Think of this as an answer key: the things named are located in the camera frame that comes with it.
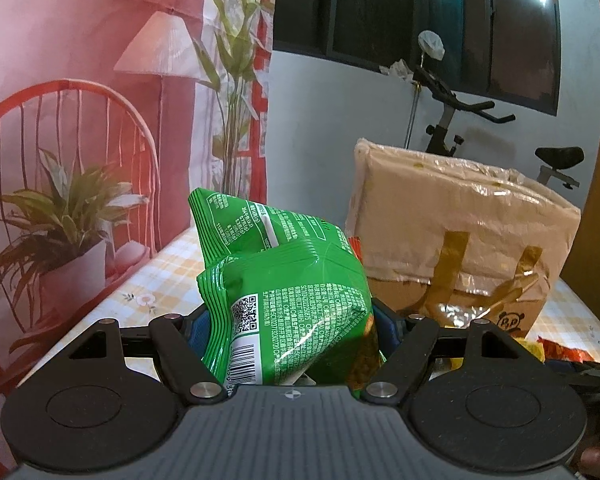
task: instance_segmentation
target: plant pot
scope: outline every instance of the plant pot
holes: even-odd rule
[[[101,240],[82,256],[40,276],[43,317],[53,309],[67,319],[104,289],[106,248]]]

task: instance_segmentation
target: bike handlebar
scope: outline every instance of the bike handlebar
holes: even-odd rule
[[[495,117],[486,113],[485,110],[490,110],[495,106],[493,101],[484,101],[475,104],[468,104],[459,101],[456,95],[453,94],[453,92],[442,81],[440,81],[440,79],[436,78],[422,67],[416,67],[416,70],[413,73],[413,80],[431,90],[431,95],[436,101],[440,101],[446,105],[449,105],[455,110],[461,110],[463,112],[470,112],[472,114],[479,115],[480,117],[496,124],[510,123],[511,121],[516,120],[516,116],[514,114],[504,117]]]

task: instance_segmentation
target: bamboo plant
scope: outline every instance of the bamboo plant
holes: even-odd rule
[[[221,115],[221,131],[213,134],[212,155],[222,160],[222,179],[219,190],[238,195],[242,175],[238,174],[238,144],[248,135],[251,119],[258,115],[250,103],[249,88],[256,81],[253,61],[258,40],[253,32],[260,10],[271,12],[269,4],[257,0],[239,0],[239,4],[213,0],[219,15],[215,32],[221,66],[214,65],[204,46],[195,41],[194,47],[215,95]]]

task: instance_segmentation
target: yellow checkered fabric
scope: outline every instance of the yellow checkered fabric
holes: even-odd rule
[[[39,369],[78,334],[103,317],[121,327],[144,326],[170,312],[189,314],[202,304],[196,276],[205,268],[195,227],[189,228],[135,273],[117,291],[71,329],[31,373]],[[562,280],[558,280],[538,320],[527,335],[587,350],[600,362],[600,322]],[[127,358],[127,365],[157,378],[151,359]]]
[[[526,339],[538,336],[586,350],[600,363],[600,321],[563,280],[555,284]]]

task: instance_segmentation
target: plastic bag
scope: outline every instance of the plastic bag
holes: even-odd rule
[[[583,363],[584,361],[595,361],[589,352],[579,348],[569,348],[555,341],[544,339],[538,336],[538,343],[544,349],[544,355],[547,359],[559,359],[561,361],[574,361]]]
[[[249,202],[201,187],[189,195],[206,267],[235,253],[257,253],[293,240],[333,242],[353,254],[339,227],[314,216]]]
[[[380,72],[391,77],[398,77],[406,82],[413,81],[413,70],[411,70],[403,59],[394,62],[390,67],[381,66]]]
[[[357,389],[379,367],[358,259],[324,240],[228,256],[198,276],[211,314],[203,363],[227,386],[317,383]]]
[[[445,57],[445,47],[442,45],[440,36],[432,30],[423,30],[418,34],[418,46],[427,56],[442,60]]]

